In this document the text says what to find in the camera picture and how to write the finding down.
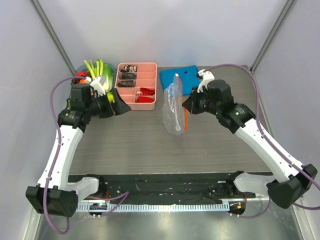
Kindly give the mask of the clear zip top bag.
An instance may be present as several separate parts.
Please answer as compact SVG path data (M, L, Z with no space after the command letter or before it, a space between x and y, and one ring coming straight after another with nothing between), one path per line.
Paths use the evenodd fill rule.
M164 90L162 107L162 123L171 135L179 136L188 129L188 113L182 106L183 102L183 84L180 76L175 73L172 83Z

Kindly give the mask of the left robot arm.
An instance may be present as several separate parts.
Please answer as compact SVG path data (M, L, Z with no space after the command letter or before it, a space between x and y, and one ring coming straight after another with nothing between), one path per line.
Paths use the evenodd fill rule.
M103 179L88 174L74 184L68 184L71 164L77 146L93 117L106 119L131 110L112 89L112 100L99 83L74 84L71 87L67 107L57 116L58 129L55 142L36 186L28 186L25 196L39 214L72 217L78 203L89 196L100 200L107 192Z

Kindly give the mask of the green pear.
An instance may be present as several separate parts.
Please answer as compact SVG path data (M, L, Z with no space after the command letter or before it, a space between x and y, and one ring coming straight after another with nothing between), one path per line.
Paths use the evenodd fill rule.
M110 103L114 103L114 102L115 102L115 98L114 98L114 95L113 95L112 92L108 92L108 93L106 94L106 96L107 96L108 101L109 101Z

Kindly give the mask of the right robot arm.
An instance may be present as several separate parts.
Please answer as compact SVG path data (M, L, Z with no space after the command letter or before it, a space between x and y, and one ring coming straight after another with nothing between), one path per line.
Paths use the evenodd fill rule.
M233 198L243 192L268 196L283 209L289 208L311 187L318 171L286 152L257 122L256 115L243 103L234 102L231 87L224 80L212 80L201 90L193 87L182 104L191 114L209 113L232 134L248 144L271 170L271 175L238 172L226 184Z

